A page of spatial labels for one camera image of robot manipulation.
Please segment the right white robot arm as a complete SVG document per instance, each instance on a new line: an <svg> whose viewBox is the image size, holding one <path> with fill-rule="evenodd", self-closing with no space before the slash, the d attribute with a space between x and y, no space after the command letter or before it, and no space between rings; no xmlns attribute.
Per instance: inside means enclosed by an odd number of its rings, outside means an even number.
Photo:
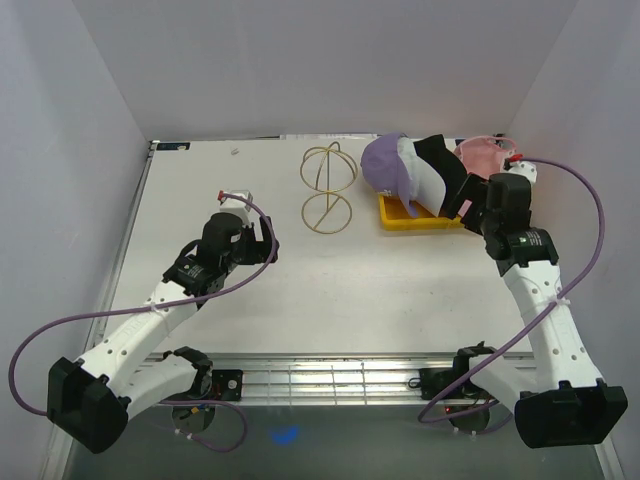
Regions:
<svg viewBox="0 0 640 480"><path fill-rule="evenodd" d="M624 389L609 386L591 360L573 320L560 279L559 256L550 234L531 226L530 181L499 173L467 177L451 212L470 204L462 218L479 234L512 294L535 363L528 381L504 359L504 348L484 344L458 350L454 390L464 397L488 392L513 414L530 448L603 442L628 407Z"/></svg>

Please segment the pink baseball cap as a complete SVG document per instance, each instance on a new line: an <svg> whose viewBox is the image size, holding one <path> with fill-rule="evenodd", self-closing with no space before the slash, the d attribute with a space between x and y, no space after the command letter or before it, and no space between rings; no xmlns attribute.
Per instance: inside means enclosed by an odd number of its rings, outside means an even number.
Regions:
<svg viewBox="0 0 640 480"><path fill-rule="evenodd" d="M463 140L454 154L468 173L489 178L500 173L504 161L517 151L517 144L510 138L482 135Z"/></svg>

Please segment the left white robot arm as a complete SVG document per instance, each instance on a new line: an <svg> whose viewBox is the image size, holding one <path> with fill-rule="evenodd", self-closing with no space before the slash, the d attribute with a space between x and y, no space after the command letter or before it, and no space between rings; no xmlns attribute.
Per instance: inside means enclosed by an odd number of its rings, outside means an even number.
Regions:
<svg viewBox="0 0 640 480"><path fill-rule="evenodd" d="M230 212L214 214L200 239L185 246L144 304L115 331L75 360L50 368L46 416L94 454L110 448L128 422L164 401L196 405L214 398L213 364L191 347L165 353L154 366L144 360L179 325L222 293L238 266L277 259L271 220L260 218L262 236Z"/></svg>

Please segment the black baseball cap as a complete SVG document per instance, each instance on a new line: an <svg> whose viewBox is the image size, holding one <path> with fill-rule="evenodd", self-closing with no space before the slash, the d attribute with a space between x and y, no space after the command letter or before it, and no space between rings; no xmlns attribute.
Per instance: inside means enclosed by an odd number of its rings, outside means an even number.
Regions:
<svg viewBox="0 0 640 480"><path fill-rule="evenodd" d="M431 135L414 142L417 156L434 168L445 185L445 195L441 211L444 216L453 219L457 216L453 207L454 200L462 188L467 170L460 159L448 149L442 134Z"/></svg>

